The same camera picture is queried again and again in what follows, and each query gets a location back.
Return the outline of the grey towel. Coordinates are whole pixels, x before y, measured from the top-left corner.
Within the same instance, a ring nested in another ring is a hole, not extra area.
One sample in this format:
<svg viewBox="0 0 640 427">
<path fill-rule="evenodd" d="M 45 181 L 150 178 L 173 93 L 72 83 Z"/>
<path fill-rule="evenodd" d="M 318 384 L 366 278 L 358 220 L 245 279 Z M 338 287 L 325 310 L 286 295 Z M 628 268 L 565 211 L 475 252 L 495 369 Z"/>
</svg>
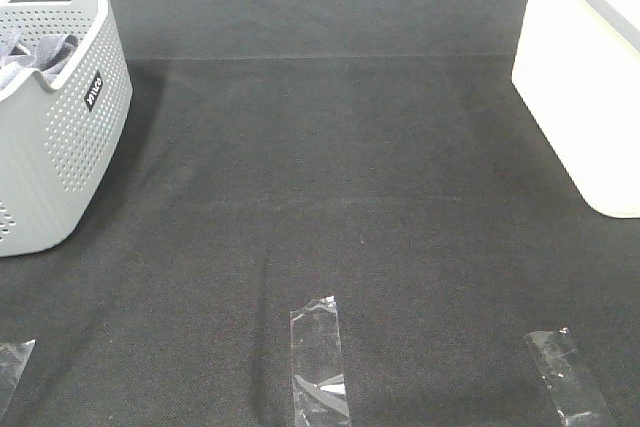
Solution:
<svg viewBox="0 0 640 427">
<path fill-rule="evenodd" d="M 63 72 L 79 46 L 71 34 L 47 34 L 34 47 L 22 41 L 19 31 L 1 35 L 1 90 L 17 84 L 23 72 L 38 72 L 42 84 L 53 91 L 56 79 Z"/>
</svg>

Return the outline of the black table cloth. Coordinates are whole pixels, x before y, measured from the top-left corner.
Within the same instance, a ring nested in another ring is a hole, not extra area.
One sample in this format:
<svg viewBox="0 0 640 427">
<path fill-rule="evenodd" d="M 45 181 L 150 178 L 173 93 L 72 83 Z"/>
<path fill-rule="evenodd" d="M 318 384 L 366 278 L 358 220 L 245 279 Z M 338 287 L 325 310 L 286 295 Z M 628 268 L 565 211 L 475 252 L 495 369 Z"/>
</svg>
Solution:
<svg viewBox="0 0 640 427">
<path fill-rule="evenodd" d="M 133 97 L 74 233 L 1 263 L 8 426 L 289 426 L 289 314 L 338 303 L 357 426 L 556 426 L 568 328 L 639 422 L 639 224 L 511 83 L 526 0 L 111 0 Z"/>
</svg>

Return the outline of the clear tape strip centre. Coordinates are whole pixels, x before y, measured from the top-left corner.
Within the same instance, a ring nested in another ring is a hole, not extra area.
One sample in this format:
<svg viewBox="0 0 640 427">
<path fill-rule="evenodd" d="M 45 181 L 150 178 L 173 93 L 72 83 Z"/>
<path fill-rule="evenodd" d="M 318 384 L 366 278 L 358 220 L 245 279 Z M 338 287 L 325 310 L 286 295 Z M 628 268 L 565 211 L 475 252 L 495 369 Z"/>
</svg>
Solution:
<svg viewBox="0 0 640 427">
<path fill-rule="evenodd" d="M 337 303 L 313 299 L 290 313 L 290 358 L 297 426 L 349 426 Z"/>
</svg>

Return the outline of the clear tape strip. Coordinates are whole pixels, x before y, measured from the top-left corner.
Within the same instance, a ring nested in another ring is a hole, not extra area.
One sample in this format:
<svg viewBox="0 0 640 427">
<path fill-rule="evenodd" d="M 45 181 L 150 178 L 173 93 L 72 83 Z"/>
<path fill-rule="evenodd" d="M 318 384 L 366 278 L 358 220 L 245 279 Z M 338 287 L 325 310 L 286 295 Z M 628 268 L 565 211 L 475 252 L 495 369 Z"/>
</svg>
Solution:
<svg viewBox="0 0 640 427">
<path fill-rule="evenodd" d="M 1 414 L 11 402 L 36 340 L 0 345 L 0 404 Z"/>
<path fill-rule="evenodd" d="M 568 328 L 524 336 L 563 426 L 617 426 Z"/>
<path fill-rule="evenodd" d="M 349 426 L 337 303 L 313 299 L 290 313 L 290 358 L 297 426 Z"/>
</svg>

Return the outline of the grey perforated laundry basket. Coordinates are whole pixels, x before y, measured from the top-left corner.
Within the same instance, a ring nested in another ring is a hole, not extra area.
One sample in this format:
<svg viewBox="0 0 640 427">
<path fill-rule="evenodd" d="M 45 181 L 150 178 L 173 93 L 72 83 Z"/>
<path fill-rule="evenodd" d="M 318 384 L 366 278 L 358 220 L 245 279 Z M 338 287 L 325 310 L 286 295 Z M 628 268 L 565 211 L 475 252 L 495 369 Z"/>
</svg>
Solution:
<svg viewBox="0 0 640 427">
<path fill-rule="evenodd" d="M 1 35 L 34 47 L 47 34 L 79 46 L 53 91 L 38 72 L 1 90 L 1 253 L 47 250 L 75 229 L 120 139 L 132 84 L 110 0 L 1 5 Z"/>
</svg>

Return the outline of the cream plastic storage bin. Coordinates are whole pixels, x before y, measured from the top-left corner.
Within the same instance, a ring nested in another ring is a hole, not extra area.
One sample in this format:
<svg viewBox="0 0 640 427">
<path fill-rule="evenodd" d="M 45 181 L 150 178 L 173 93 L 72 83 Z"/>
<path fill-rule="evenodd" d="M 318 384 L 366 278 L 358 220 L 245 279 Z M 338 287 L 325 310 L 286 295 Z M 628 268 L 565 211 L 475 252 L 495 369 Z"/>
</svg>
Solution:
<svg viewBox="0 0 640 427">
<path fill-rule="evenodd" d="M 512 83 L 585 202 L 639 215 L 639 0 L 527 0 Z"/>
</svg>

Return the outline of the clear tape strip right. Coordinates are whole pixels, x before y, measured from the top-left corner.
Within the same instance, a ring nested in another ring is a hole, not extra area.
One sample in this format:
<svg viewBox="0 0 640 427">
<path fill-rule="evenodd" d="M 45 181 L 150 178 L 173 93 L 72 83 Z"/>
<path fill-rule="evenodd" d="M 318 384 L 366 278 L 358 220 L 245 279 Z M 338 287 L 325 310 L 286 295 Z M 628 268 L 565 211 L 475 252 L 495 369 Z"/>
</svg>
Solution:
<svg viewBox="0 0 640 427">
<path fill-rule="evenodd" d="M 563 426 L 617 426 L 568 328 L 524 336 Z"/>
</svg>

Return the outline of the clear tape strip left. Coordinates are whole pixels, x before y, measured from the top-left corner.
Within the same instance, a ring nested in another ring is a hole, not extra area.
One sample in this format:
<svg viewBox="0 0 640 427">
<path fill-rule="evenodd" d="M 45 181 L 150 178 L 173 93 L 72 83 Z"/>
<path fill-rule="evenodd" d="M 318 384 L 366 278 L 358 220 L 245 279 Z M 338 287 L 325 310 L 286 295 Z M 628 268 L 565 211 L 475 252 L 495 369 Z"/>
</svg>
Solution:
<svg viewBox="0 0 640 427">
<path fill-rule="evenodd" d="M 11 402 L 36 340 L 0 345 L 0 404 L 1 414 Z"/>
</svg>

